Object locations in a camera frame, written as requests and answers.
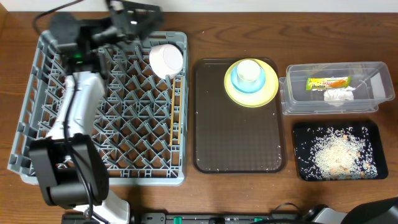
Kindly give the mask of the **dark brown serving tray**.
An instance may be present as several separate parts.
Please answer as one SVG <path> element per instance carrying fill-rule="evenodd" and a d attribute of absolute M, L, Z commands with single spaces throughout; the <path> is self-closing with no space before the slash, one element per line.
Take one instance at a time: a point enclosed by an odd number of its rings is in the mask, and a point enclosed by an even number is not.
<path fill-rule="evenodd" d="M 235 62 L 207 58 L 193 67 L 194 166 L 206 174 L 278 173 L 287 163 L 280 96 L 258 108 L 235 103 L 224 88 Z"/>

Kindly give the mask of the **grey plastic dishwasher rack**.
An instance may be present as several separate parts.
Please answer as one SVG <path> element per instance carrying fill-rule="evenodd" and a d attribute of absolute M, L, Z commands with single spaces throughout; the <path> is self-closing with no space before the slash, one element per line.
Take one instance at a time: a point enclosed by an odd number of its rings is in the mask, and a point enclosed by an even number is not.
<path fill-rule="evenodd" d="M 63 101 L 65 71 L 49 42 L 39 38 L 7 168 L 28 184 L 36 184 L 29 145 L 42 139 L 55 122 Z M 183 55 L 174 79 L 157 77 L 150 50 L 172 44 Z M 110 78 L 99 104 L 93 130 L 96 146 L 113 185 L 166 186 L 185 180 L 189 94 L 188 39 L 183 32 L 154 32 L 146 40 L 104 49 Z M 183 80 L 182 123 L 178 144 L 180 81 Z M 170 115 L 175 84 L 174 134 L 170 148 Z"/>

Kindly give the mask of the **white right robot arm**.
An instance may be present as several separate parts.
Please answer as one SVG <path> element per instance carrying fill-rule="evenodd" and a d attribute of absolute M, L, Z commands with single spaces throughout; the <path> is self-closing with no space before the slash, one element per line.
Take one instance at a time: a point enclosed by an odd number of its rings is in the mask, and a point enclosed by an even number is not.
<path fill-rule="evenodd" d="M 302 220 L 326 224 L 397 224 L 397 197 L 364 203 L 348 213 L 321 204 L 310 209 Z"/>

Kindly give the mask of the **green orange snack wrapper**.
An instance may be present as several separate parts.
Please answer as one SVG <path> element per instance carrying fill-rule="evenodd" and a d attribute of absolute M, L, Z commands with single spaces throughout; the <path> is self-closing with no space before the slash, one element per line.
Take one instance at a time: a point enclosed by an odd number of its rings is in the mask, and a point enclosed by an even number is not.
<path fill-rule="evenodd" d="M 346 88 L 351 82 L 351 77 L 308 78 L 306 90 L 329 90 Z"/>

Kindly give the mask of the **white tissue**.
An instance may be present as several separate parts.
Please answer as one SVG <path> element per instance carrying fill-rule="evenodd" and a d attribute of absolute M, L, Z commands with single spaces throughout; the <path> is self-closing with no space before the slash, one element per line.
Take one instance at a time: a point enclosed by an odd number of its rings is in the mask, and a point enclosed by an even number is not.
<path fill-rule="evenodd" d="M 353 91 L 355 88 L 348 86 L 346 88 L 328 89 L 324 92 L 324 100 L 333 106 L 341 106 L 344 101 L 354 100 Z"/>

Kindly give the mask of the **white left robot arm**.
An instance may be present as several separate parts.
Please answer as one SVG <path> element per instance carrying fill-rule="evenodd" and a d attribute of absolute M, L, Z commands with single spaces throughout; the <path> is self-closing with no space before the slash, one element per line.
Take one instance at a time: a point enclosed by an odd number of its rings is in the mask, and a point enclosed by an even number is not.
<path fill-rule="evenodd" d="M 81 212 L 81 223 L 129 223 L 131 208 L 109 188 L 109 174 L 91 135 L 109 69 L 100 48 L 145 39 L 164 23 L 161 8 L 123 1 L 109 16 L 76 19 L 63 6 L 47 11 L 50 45 L 61 56 L 65 92 L 53 126 L 32 141 L 29 156 L 47 205 Z"/>

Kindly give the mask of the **black waste tray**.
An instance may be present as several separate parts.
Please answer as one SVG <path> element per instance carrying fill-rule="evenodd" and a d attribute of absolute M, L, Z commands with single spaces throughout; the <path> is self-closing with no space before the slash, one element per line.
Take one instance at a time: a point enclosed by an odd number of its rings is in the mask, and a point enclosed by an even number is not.
<path fill-rule="evenodd" d="M 296 140 L 295 134 L 296 131 L 304 131 L 307 128 L 347 128 L 349 126 L 359 128 L 359 127 L 366 127 L 369 129 L 369 136 L 371 140 L 371 144 L 373 146 L 374 158 L 376 162 L 376 167 L 378 171 L 378 175 L 374 179 L 385 179 L 388 174 L 387 162 L 386 157 L 384 155 L 384 150 L 382 146 L 381 137 L 379 134 L 379 128 L 376 123 L 370 120 L 351 120 L 351 121 L 312 121 L 312 122 L 301 122 L 297 123 L 293 126 L 293 140 L 294 140 L 294 153 L 295 153 L 295 146 Z M 350 179 L 350 180 L 374 180 L 374 179 Z"/>

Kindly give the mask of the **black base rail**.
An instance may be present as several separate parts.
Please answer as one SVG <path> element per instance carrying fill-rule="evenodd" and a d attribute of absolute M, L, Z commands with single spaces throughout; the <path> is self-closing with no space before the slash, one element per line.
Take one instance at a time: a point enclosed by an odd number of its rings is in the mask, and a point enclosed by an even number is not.
<path fill-rule="evenodd" d="M 244 223 L 303 223 L 303 220 L 294 214 L 268 215 L 187 215 L 145 213 L 130 218 L 128 224 L 244 224 Z"/>

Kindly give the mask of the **white bowl with food residue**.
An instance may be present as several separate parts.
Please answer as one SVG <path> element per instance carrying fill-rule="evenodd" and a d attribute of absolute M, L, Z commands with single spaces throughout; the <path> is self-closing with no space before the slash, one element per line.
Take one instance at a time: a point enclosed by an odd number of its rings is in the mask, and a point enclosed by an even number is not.
<path fill-rule="evenodd" d="M 174 79 L 183 68 L 183 55 L 172 44 L 157 45 L 150 50 L 149 62 L 152 71 L 161 79 Z"/>

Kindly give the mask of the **clear plastic waste bin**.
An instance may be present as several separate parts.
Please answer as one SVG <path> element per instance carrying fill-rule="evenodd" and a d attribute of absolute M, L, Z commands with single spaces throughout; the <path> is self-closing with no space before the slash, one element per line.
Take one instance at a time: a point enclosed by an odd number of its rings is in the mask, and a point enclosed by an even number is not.
<path fill-rule="evenodd" d="M 351 77 L 354 100 L 341 106 L 324 100 L 326 90 L 306 90 L 308 78 Z M 394 86 L 384 62 L 341 62 L 290 65 L 279 79 L 284 115 L 373 113 L 379 104 L 395 98 Z"/>

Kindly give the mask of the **spilled rice food waste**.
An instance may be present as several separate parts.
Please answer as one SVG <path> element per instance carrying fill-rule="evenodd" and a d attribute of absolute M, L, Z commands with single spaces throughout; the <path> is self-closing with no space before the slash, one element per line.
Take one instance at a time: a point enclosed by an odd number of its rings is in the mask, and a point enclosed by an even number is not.
<path fill-rule="evenodd" d="M 307 128 L 295 134 L 295 156 L 299 176 L 303 180 L 377 177 L 368 128 Z"/>

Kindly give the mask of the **yellow-green plate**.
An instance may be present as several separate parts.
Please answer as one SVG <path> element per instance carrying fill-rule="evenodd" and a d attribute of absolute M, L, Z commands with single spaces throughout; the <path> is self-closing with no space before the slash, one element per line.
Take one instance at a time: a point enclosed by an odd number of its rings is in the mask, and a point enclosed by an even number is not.
<path fill-rule="evenodd" d="M 253 60 L 262 67 L 266 74 L 265 85 L 255 93 L 242 93 L 235 89 L 231 83 L 231 72 L 235 66 L 243 60 Z M 224 88 L 228 96 L 237 104 L 248 108 L 257 108 L 268 104 L 274 99 L 278 92 L 279 82 L 276 71 L 264 60 L 245 58 L 233 63 L 226 71 L 224 76 Z"/>

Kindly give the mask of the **cream white cup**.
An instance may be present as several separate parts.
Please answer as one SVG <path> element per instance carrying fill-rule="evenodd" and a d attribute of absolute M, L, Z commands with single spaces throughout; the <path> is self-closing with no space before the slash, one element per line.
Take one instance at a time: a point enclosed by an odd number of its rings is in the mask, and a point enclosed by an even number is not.
<path fill-rule="evenodd" d="M 260 77 L 261 67 L 253 60 L 243 60 L 238 64 L 236 72 L 241 80 L 253 82 Z"/>

